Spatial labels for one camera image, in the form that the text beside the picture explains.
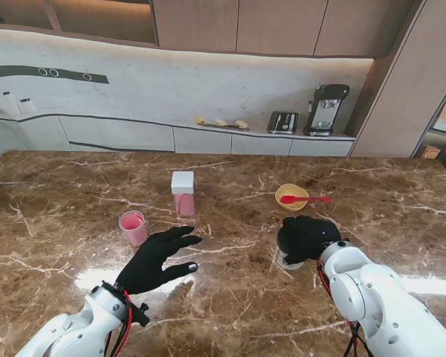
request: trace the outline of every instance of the espresso machine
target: espresso machine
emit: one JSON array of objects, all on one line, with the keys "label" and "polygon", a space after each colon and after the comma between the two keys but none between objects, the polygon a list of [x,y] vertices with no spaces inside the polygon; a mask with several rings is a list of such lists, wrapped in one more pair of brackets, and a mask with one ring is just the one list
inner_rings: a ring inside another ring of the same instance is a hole
[{"label": "espresso machine", "polygon": [[309,118],[304,134],[330,136],[342,101],[349,95],[350,87],[345,84],[320,84],[309,101]]}]

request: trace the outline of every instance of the red spatula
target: red spatula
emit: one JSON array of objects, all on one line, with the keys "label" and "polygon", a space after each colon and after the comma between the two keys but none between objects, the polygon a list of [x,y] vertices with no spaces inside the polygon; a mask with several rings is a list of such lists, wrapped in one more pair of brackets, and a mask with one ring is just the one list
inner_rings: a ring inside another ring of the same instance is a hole
[{"label": "red spatula", "polygon": [[291,204],[295,202],[309,201],[309,202],[332,202],[329,197],[296,197],[296,196],[283,196],[280,199],[281,203]]}]

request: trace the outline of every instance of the white cabinet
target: white cabinet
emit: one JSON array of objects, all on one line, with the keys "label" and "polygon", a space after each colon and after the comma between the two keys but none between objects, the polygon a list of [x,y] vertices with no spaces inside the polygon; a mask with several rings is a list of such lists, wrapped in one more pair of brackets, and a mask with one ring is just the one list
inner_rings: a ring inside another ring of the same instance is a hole
[{"label": "white cabinet", "polygon": [[56,115],[21,123],[0,120],[0,155],[18,149],[69,151],[71,148]]},{"label": "white cabinet", "polygon": [[232,154],[243,155],[287,155],[291,148],[290,138],[268,138],[233,134]]},{"label": "white cabinet", "polygon": [[109,151],[109,152],[111,152],[111,151],[113,151],[110,149],[104,149],[102,147],[93,147],[92,145],[69,144],[69,146],[71,147],[71,150],[73,150],[73,151],[85,151],[85,152],[91,152],[91,151],[92,152],[94,152],[94,151],[99,151],[99,152]]},{"label": "white cabinet", "polygon": [[175,152],[189,154],[230,154],[231,134],[173,128]]},{"label": "white cabinet", "polygon": [[294,156],[347,156],[353,141],[294,140],[289,155]]},{"label": "white cabinet", "polygon": [[175,150],[171,126],[127,120],[59,116],[70,144],[109,149]]}]

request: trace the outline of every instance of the black glove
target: black glove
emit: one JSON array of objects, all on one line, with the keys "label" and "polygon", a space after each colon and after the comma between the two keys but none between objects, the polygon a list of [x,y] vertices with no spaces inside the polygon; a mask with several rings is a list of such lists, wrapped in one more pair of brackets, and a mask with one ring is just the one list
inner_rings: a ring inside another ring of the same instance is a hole
[{"label": "black glove", "polygon": [[170,266],[162,271],[165,260],[180,248],[201,242],[197,236],[183,237],[192,231],[193,227],[175,227],[150,236],[124,267],[116,283],[129,294],[140,294],[197,271],[198,265],[193,262]]},{"label": "black glove", "polygon": [[309,216],[284,218],[278,233],[279,246],[288,255],[287,264],[316,260],[329,243],[339,240],[340,232],[333,222]]}]

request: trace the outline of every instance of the marble wall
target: marble wall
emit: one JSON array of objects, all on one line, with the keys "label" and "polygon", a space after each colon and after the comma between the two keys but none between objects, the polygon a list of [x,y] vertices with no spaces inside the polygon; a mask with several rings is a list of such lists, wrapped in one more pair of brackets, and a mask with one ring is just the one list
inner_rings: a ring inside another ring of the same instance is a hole
[{"label": "marble wall", "polygon": [[0,65],[30,65],[106,75],[109,84],[14,76],[2,92],[37,109],[82,109],[87,115],[192,123],[196,115],[264,130],[273,110],[299,112],[302,127],[318,83],[345,83],[336,131],[352,113],[372,59],[309,59],[164,51],[0,30]]}]

